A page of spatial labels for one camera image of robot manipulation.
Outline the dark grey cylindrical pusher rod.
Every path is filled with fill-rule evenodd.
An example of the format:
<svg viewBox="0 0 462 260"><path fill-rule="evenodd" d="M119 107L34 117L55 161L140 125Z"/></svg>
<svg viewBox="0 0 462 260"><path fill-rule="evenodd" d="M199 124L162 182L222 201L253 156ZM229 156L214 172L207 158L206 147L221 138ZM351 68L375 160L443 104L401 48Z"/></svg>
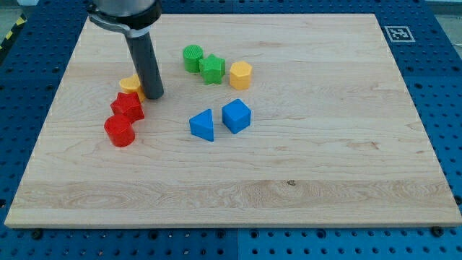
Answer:
<svg viewBox="0 0 462 260"><path fill-rule="evenodd" d="M126 42L146 98L162 97L164 88L150 34L126 38Z"/></svg>

